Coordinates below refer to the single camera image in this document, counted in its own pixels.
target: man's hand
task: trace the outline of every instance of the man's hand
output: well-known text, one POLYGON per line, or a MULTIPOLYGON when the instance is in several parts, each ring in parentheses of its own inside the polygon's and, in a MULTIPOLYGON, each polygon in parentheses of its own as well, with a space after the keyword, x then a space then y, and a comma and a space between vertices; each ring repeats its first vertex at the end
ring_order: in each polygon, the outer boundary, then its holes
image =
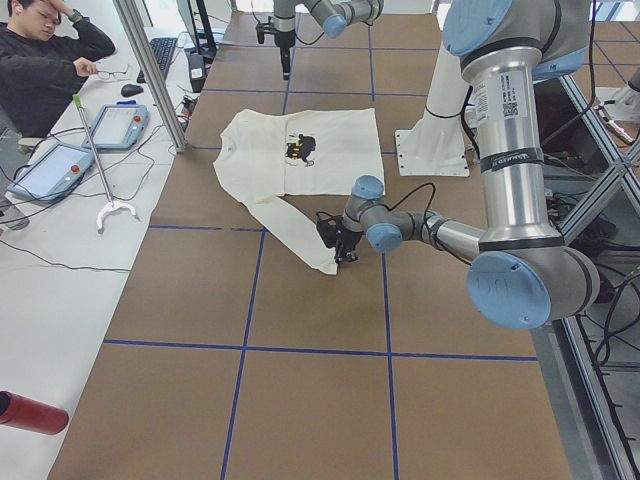
POLYGON ((51 4, 51 6, 53 8, 55 8, 61 14, 65 15, 67 17, 69 15, 73 14, 73 9, 71 7, 69 7, 69 5, 64 3, 62 0, 45 0, 45 1, 48 2, 49 4, 51 4))
POLYGON ((76 67, 76 73, 79 77, 88 77, 94 73, 98 73, 98 67, 96 64, 84 57, 80 57, 73 62, 76 67))

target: black sweater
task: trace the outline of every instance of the black sweater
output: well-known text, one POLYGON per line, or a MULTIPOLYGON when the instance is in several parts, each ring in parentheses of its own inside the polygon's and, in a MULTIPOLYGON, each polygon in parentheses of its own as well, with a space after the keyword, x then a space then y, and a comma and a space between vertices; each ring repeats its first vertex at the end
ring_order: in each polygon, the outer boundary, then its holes
POLYGON ((115 52, 113 42, 82 18, 73 24, 78 39, 24 38, 0 24, 0 105, 25 137, 44 137, 84 85, 73 61, 93 62, 115 52))

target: label sticker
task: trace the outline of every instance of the label sticker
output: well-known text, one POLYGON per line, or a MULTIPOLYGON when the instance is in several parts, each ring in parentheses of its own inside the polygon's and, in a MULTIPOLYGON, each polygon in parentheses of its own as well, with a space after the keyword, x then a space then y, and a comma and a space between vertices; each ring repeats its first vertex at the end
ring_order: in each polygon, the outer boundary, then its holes
POLYGON ((527 117, 525 99, 524 73, 520 70, 498 73, 481 82, 474 92, 478 125, 527 117))

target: shirt sleeve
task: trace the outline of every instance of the shirt sleeve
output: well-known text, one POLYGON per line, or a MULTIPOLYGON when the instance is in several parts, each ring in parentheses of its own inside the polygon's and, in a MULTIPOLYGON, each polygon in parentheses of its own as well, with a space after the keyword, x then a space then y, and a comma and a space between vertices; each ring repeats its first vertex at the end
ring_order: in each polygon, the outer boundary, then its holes
POLYGON ((73 28, 78 32, 78 40, 72 40, 77 53, 76 58, 84 57, 96 62, 116 51, 115 45, 107 34, 92 24, 88 17, 82 17, 73 24, 73 28))
POLYGON ((23 57, 0 49, 0 78, 12 85, 30 88, 58 85, 61 87, 78 80, 73 62, 46 57, 23 57))

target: computer mouse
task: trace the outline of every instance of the computer mouse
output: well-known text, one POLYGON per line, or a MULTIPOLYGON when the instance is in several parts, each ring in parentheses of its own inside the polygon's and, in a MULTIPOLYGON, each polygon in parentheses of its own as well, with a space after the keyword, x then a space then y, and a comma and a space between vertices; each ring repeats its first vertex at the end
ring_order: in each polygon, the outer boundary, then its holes
POLYGON ((144 92, 144 89, 140 85, 127 83, 126 85, 122 86, 120 95, 122 95, 123 97, 132 97, 133 95, 137 95, 142 92, 144 92))

